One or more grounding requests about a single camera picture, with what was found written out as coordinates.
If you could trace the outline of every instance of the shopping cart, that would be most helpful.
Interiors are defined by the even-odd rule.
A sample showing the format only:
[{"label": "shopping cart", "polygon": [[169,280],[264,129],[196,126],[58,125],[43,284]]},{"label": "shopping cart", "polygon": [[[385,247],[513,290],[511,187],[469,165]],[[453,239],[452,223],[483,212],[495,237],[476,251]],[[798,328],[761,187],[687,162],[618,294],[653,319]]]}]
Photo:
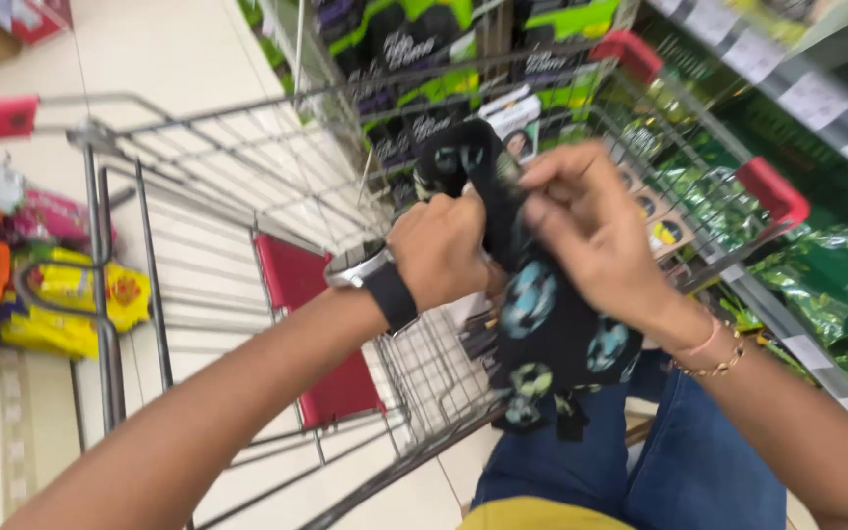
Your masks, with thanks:
[{"label": "shopping cart", "polygon": [[[114,127],[112,116],[90,118],[61,131],[83,153],[91,226],[109,226],[114,203],[110,180],[125,179],[135,186],[163,389],[180,379],[173,372],[180,358],[201,355],[208,362],[275,324],[321,291],[321,270],[331,254],[386,233],[396,214],[388,193],[390,178],[412,168],[414,161],[383,167],[374,154],[366,154],[365,125],[394,117],[412,119],[458,102],[487,102],[509,93],[526,83],[508,82],[508,68],[539,51],[481,56],[190,116],[173,116],[128,94],[88,97],[91,108],[126,104],[148,117],[142,125],[124,128]],[[583,83],[575,73],[529,82],[534,89],[561,83],[568,90],[571,105],[543,108],[541,126],[557,131],[549,144],[602,138],[628,175],[652,187],[668,210],[659,214],[677,216],[690,234],[689,245],[661,259],[662,268],[683,291],[696,291],[807,217],[807,202],[668,76],[658,57],[630,31],[543,51],[586,54],[594,65]],[[359,91],[397,91],[461,69],[472,69],[479,82],[466,90],[445,87],[447,95],[439,103],[365,115],[354,109],[317,112],[305,126],[295,113],[348,100]],[[662,80],[663,92],[646,91],[656,79]],[[595,97],[608,88],[625,94],[625,101],[638,110],[618,111],[612,103],[616,99]],[[688,120],[671,121],[660,108],[658,99],[670,94],[688,110]],[[36,132],[39,106],[80,103],[79,98],[0,101],[0,138]],[[37,131],[53,128],[39,126]],[[715,171],[693,141],[699,135],[715,138],[742,166],[733,175]],[[688,184],[670,180],[658,160],[676,160],[680,168],[697,170],[701,179]],[[709,201],[705,205],[689,201],[699,185]],[[743,238],[728,237],[730,224],[719,222],[736,212],[742,216]],[[105,230],[92,230],[91,239],[96,265],[65,265],[88,269],[100,284],[102,265],[113,259],[114,245]],[[20,295],[53,310],[87,315],[98,324],[109,431],[126,413],[120,338],[107,318],[106,295],[94,290],[95,313],[56,307],[21,281],[29,270],[17,274]],[[303,528],[327,527],[488,424],[505,406],[505,395],[492,391],[482,367],[466,357],[452,317],[444,308],[431,310],[398,338],[375,339],[354,353],[253,440],[222,477],[293,454],[303,459],[307,451],[308,461],[295,473],[262,474],[264,481],[267,476],[283,478],[265,484],[250,499],[235,499],[229,509],[197,511],[194,527],[236,521],[311,476],[348,466],[357,451],[386,448],[393,457],[382,469],[371,476],[369,470],[354,470],[360,480],[342,491],[344,496],[331,499],[331,506],[307,523],[305,516],[294,522]]]}]

